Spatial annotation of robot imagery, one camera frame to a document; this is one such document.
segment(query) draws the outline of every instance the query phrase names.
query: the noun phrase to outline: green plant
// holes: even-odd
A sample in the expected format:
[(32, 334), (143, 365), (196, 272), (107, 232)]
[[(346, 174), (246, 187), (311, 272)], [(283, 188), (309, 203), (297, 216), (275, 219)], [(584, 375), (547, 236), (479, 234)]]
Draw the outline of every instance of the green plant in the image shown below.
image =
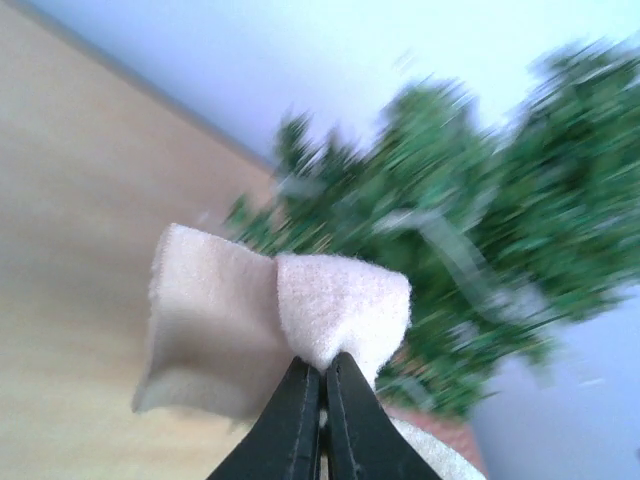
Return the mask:
[(638, 59), (599, 45), (546, 57), (504, 145), (474, 127), (452, 83), (401, 92), (364, 153), (337, 132), (314, 145), (309, 118), (289, 119), (281, 191), (258, 212), (239, 199), (230, 224), (266, 254), (340, 254), (407, 275), (412, 326), (379, 393), (464, 417), (501, 358), (543, 365), (546, 325), (611, 308), (638, 278)]

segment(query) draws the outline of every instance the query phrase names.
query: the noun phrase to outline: artificial plant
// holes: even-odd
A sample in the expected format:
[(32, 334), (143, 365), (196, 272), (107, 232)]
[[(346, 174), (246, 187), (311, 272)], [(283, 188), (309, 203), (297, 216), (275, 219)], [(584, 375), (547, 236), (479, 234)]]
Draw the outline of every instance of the artificial plant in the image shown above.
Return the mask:
[(314, 144), (308, 117), (288, 119), (277, 138), (280, 191), (259, 211), (239, 199), (236, 239), (407, 275), (412, 326), (379, 393), (464, 417), (500, 359), (543, 363), (546, 325), (613, 307), (616, 288), (638, 278), (638, 60), (600, 45), (547, 56), (509, 136), (479, 130), (452, 83), (403, 90), (366, 152), (336, 132)]

